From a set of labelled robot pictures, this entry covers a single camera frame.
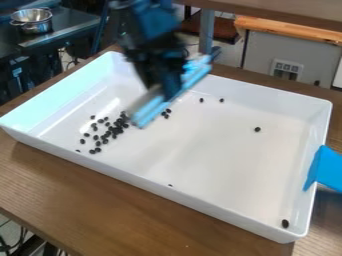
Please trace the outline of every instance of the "wooden workbench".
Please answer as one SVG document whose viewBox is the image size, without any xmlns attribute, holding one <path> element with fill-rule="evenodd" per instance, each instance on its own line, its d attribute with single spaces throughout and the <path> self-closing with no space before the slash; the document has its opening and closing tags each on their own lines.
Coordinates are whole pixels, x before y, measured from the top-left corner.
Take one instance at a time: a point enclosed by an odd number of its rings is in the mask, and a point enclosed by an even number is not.
<svg viewBox="0 0 342 256">
<path fill-rule="evenodd" d="M 342 1 L 339 0 L 176 0 L 213 9 L 342 32 Z"/>
<path fill-rule="evenodd" d="M 107 50 L 116 50 L 114 46 Z M 0 108 L 3 115 L 86 62 Z M 342 93 L 222 65 L 213 74 L 330 100 L 328 145 L 342 152 Z M 281 245 L 14 141 L 0 131 L 0 212 L 73 256 L 290 256 Z M 342 198 L 318 193 L 294 255 L 342 254 Z"/>
</svg>

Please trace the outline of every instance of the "stainless steel bowl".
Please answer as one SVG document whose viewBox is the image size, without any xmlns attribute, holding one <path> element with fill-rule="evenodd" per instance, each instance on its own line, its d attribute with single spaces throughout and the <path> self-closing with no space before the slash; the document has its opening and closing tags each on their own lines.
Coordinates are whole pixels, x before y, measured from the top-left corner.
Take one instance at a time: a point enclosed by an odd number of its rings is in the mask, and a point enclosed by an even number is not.
<svg viewBox="0 0 342 256">
<path fill-rule="evenodd" d="M 11 15 L 11 25 L 25 34 L 40 34 L 52 29 L 52 13 L 49 8 L 23 9 Z"/>
</svg>

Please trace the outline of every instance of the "wooden table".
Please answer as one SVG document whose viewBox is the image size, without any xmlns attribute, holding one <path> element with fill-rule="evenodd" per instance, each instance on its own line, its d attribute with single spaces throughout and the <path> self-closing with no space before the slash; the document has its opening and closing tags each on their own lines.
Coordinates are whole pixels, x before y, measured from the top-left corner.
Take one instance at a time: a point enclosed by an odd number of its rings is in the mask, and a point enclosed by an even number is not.
<svg viewBox="0 0 342 256">
<path fill-rule="evenodd" d="M 107 50 L 116 50 L 114 46 Z M 3 115 L 79 64 L 0 108 Z M 213 74 L 334 103 L 328 145 L 342 152 L 342 94 L 222 65 Z M 74 255 L 341 255 L 341 198 L 318 193 L 310 234 L 277 244 L 121 181 L 18 143 L 0 131 L 0 212 Z"/>
</svg>

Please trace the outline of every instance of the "black cable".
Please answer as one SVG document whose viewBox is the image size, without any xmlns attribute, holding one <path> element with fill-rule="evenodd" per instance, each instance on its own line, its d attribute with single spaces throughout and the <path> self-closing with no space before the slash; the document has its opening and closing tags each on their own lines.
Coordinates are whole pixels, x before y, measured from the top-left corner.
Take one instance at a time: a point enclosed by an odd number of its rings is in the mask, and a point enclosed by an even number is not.
<svg viewBox="0 0 342 256">
<path fill-rule="evenodd" d="M 0 252 L 4 252 L 6 254 L 6 256 L 10 256 L 10 252 L 9 252 L 9 245 L 6 244 L 5 240 L 2 238 L 2 236 L 0 236 Z"/>
<path fill-rule="evenodd" d="M 73 63 L 73 64 L 75 64 L 73 60 L 72 60 L 72 61 L 70 61 L 70 62 L 67 64 L 67 66 L 66 66 L 66 70 L 68 70 L 68 69 L 69 69 L 69 66 L 70 66 L 70 64 L 72 64 L 72 63 Z"/>
</svg>

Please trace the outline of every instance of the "white tray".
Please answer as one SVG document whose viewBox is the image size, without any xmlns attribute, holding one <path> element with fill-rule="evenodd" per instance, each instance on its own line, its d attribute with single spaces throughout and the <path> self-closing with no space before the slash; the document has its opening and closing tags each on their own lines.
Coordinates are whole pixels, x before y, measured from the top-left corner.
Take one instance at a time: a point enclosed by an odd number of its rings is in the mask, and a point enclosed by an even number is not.
<svg viewBox="0 0 342 256">
<path fill-rule="evenodd" d="M 131 64 L 109 52 L 0 124 L 18 141 L 279 243 L 307 234 L 316 184 L 302 187 L 325 142 L 330 102 L 209 75 L 173 104 L 168 120 L 130 127 L 95 155 L 92 139 L 80 145 L 91 115 L 113 121 L 144 91 Z"/>
</svg>

